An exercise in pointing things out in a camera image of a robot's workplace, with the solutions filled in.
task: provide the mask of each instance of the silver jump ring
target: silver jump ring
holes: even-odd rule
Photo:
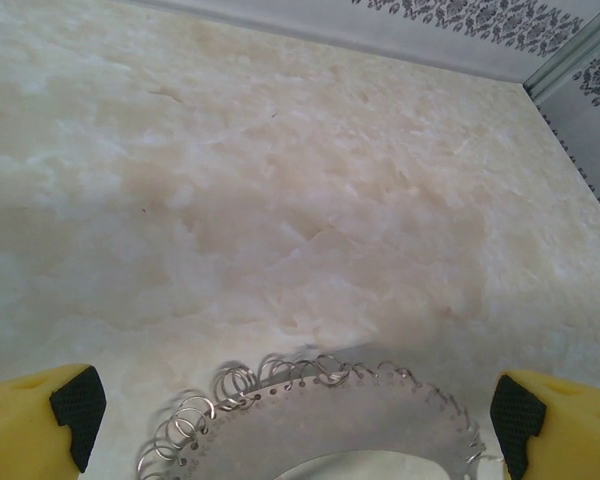
[[[358,372],[358,371],[357,371],[357,370],[354,368],[354,366],[350,365],[350,364],[349,364],[349,363],[347,363],[347,362],[344,362],[344,363],[342,364],[342,366],[340,367],[340,372],[346,372],[346,373],[347,373],[347,377],[348,377],[349,375],[351,375],[351,372],[355,373],[355,374],[358,376],[358,378],[360,378],[360,379],[364,377],[364,375],[363,375],[362,373]]]
[[[477,452],[477,453],[474,453],[474,454],[473,454],[473,455],[471,455],[470,457],[467,457],[467,458],[465,458],[465,459],[464,459],[465,463],[466,463],[467,465],[471,465],[471,464],[473,464],[473,462],[476,462],[476,461],[478,461],[478,462],[479,462],[479,461],[480,461],[480,459],[482,458],[482,453],[483,453],[483,452],[484,452],[484,450],[480,450],[479,452]]]
[[[273,381],[273,377],[276,374],[276,370],[283,366],[287,367],[287,373],[288,373],[287,381],[289,383],[287,383],[282,388],[284,388],[288,392],[293,387],[293,372],[297,368],[295,363],[287,362],[284,360],[281,360],[280,362],[276,363],[276,365],[274,367],[272,367],[271,370],[269,370],[269,378],[267,379],[267,385],[271,385],[271,383]]]
[[[409,370],[408,368],[399,368],[397,370],[397,372],[400,374],[400,376],[402,378],[407,378],[409,377],[411,379],[411,381],[415,384],[416,388],[421,388],[422,387],[422,382],[419,382],[418,379],[415,377],[415,375],[413,373],[411,373],[411,370]]]
[[[353,364],[353,370],[355,370],[356,373],[358,372],[358,369],[361,368],[363,370],[365,370],[367,373],[369,373],[373,378],[378,378],[380,375],[377,372],[374,372],[373,370],[371,370],[369,367],[367,367],[364,363],[362,362],[358,362],[358,363],[354,363]]]
[[[428,402],[431,398],[438,397],[445,403],[445,405],[449,404],[449,400],[447,399],[447,397],[444,395],[444,393],[442,393],[442,390],[440,390],[436,385],[434,385],[433,383],[427,383],[426,385],[431,390],[429,390],[429,393],[427,393],[427,398],[425,399],[425,401]]]
[[[398,367],[395,363],[393,363],[391,360],[383,360],[382,362],[380,362],[378,364],[378,366],[376,367],[376,370],[380,370],[382,367],[384,367],[385,365],[389,365],[390,367],[393,367],[393,371],[394,372],[398,372],[400,373],[400,367]]]
[[[473,422],[471,421],[471,418],[469,417],[469,411],[467,410],[467,407],[462,407],[462,416],[465,418],[465,420],[467,421],[467,430],[471,430],[472,427],[474,427]]]
[[[242,402],[238,402],[237,400],[234,400],[233,398],[231,398],[232,396],[229,395],[229,392],[227,391],[227,387],[225,385],[225,380],[226,378],[232,374],[233,369],[229,369],[227,371],[225,371],[222,375],[219,375],[218,378],[215,381],[215,385],[213,388],[213,395],[216,398],[216,402],[218,404],[218,408],[220,408],[221,410],[230,412],[231,410],[235,410],[237,407],[239,407],[240,405],[242,405],[244,403],[244,400]],[[222,395],[224,395],[224,399],[220,398],[220,395],[218,394],[218,387],[220,387],[220,393]]]
[[[156,428],[156,433],[153,436],[153,448],[154,448],[154,450],[156,452],[156,455],[158,455],[158,457],[160,457],[165,462],[172,462],[173,460],[175,460],[175,458],[172,458],[172,457],[170,457],[168,455],[165,455],[164,453],[162,453],[161,449],[173,450],[177,454],[177,447],[176,447],[176,445],[173,444],[173,442],[171,441],[171,438],[169,437],[169,434],[167,433],[168,423],[170,421],[171,421],[171,418],[165,420],[160,425],[158,425],[158,428]],[[164,437],[158,436],[158,433],[160,432],[160,429],[162,427],[165,427],[165,436]],[[169,445],[158,445],[158,441],[159,440],[164,440]]]
[[[456,397],[454,397],[453,395],[449,394],[448,398],[449,398],[449,403],[456,410],[456,414],[460,415],[462,413],[462,411],[460,410],[460,405],[458,405],[458,402],[456,401]]]
[[[194,400],[200,400],[200,401],[206,403],[209,406],[209,418],[211,418],[211,420],[214,420],[216,418],[216,407],[213,405],[213,402],[211,400],[209,400],[207,397],[203,397],[201,395],[196,395],[194,397],[187,398],[186,400],[181,402],[180,405],[178,405],[178,408],[176,409],[176,411],[180,410],[187,403],[193,402]]]
[[[142,477],[142,467],[144,465],[144,462],[146,461],[147,457],[149,455],[151,455],[152,453],[158,453],[160,448],[165,448],[167,450],[171,450],[173,452],[173,458],[168,458],[166,461],[167,462],[173,462],[174,460],[176,460],[178,458],[178,452],[172,448],[169,447],[167,445],[160,445],[160,446],[153,446],[151,447],[149,450],[146,450],[141,456],[140,456],[140,460],[138,460],[138,466],[136,468],[136,480],[143,480],[144,477]],[[158,456],[162,459],[164,459],[164,457],[161,454],[158,454]]]
[[[236,378],[244,382],[244,387],[241,387],[238,384],[238,380],[236,380]],[[233,384],[233,388],[236,389],[238,396],[243,399],[240,401],[240,405],[237,408],[247,409],[256,401],[255,398],[249,397],[245,394],[245,392],[249,392],[255,387],[255,384],[252,383],[252,381],[253,379],[249,378],[249,372],[244,369],[235,369],[231,371],[231,383]]]
[[[307,367],[313,367],[314,370],[318,371],[318,367],[316,367],[316,365],[314,364],[314,362],[312,362],[311,360],[300,360],[298,362],[296,362],[296,365],[302,365],[300,367],[300,370],[298,371],[298,377],[300,378],[300,385],[302,386],[304,384],[304,370]]]
[[[477,425],[472,423],[471,426],[476,429],[473,433],[473,437],[471,438],[471,442],[469,443],[470,447],[477,447],[479,445],[478,439],[480,438],[480,429],[477,428]]]
[[[253,370],[251,370],[251,368],[247,367],[246,365],[241,365],[239,367],[235,367],[234,371],[242,372],[244,374],[245,378],[248,381],[249,390],[258,387],[258,377],[256,373]]]
[[[343,372],[342,375],[319,373],[318,375],[316,375],[316,378],[318,379],[318,382],[320,382],[322,385],[324,385],[326,387],[337,387],[347,381],[350,373],[351,373],[351,370],[349,370],[347,372]],[[322,379],[322,375],[325,375],[327,377],[326,381]]]
[[[318,355],[316,357],[315,363],[318,366],[318,368],[320,368],[320,370],[322,370],[322,372],[327,375],[329,374],[329,370],[327,370],[327,367],[325,367],[324,365],[322,365],[320,363],[320,360],[322,360],[323,358],[328,358],[330,360],[333,360],[334,362],[336,362],[338,364],[338,368],[342,367],[342,362],[340,360],[338,360],[336,357],[334,357],[333,355],[328,355],[326,353],[321,353],[320,355]]]
[[[266,360],[265,362],[263,362],[260,367],[258,368],[258,374],[257,374],[257,379],[258,379],[258,389],[261,388],[265,388],[269,386],[269,383],[271,381],[271,377],[273,375],[271,375],[271,370],[278,365],[279,363],[284,363],[285,360],[278,358],[278,357],[274,357],[274,358],[270,358],[269,360]],[[264,378],[264,372],[265,369],[267,368],[268,365],[273,365],[269,367],[269,375],[267,375],[266,381]]]
[[[197,427],[194,426],[192,428],[191,435],[187,435],[178,426],[178,420],[183,420],[183,421],[187,420],[186,418],[182,418],[180,416],[180,414],[182,412],[196,412],[198,415],[200,415],[200,418],[198,419],[198,421],[196,422],[196,424],[199,423],[199,422],[202,422],[202,429],[200,429],[200,433],[202,433],[203,435],[207,434],[207,432],[209,431],[209,428],[207,427],[207,418],[206,418],[204,412],[202,410],[199,410],[199,409],[195,408],[195,407],[185,407],[185,408],[179,408],[178,410],[176,410],[176,412],[173,415],[171,415],[171,418],[176,419],[176,421],[174,422],[174,424],[175,424],[176,428],[178,429],[178,432],[180,432],[180,434],[182,434],[182,436],[187,437],[187,438],[193,438],[193,436],[197,432]]]
[[[153,446],[156,448],[156,455],[158,455],[160,458],[162,458],[163,460],[166,460],[167,462],[172,461],[172,459],[170,457],[165,456],[161,451],[160,451],[160,446],[158,445],[158,432],[160,432],[160,429],[164,426],[164,437],[163,439],[167,441],[167,443],[169,443],[169,445],[171,445],[171,447],[173,447],[176,451],[178,450],[182,450],[182,446],[180,446],[178,443],[174,442],[173,439],[171,438],[171,435],[169,434],[169,425],[171,425],[171,423],[174,421],[174,417],[171,416],[169,417],[167,420],[165,420],[164,422],[162,422],[160,425],[158,425],[158,428],[156,428],[156,434],[153,440]],[[184,422],[184,423],[188,423],[189,426],[195,431],[195,427],[193,426],[193,424],[191,422],[189,422],[188,420],[181,418],[180,421]],[[182,433],[181,428],[176,424],[176,428],[178,429],[178,431],[180,433]],[[182,435],[185,438],[191,438],[188,435],[182,433]]]

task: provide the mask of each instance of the marble floor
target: marble floor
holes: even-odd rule
[[[97,367],[83,478],[133,478],[223,362],[299,350],[409,365],[493,451],[503,369],[600,386],[600,206],[522,87],[1,0],[0,380]]]

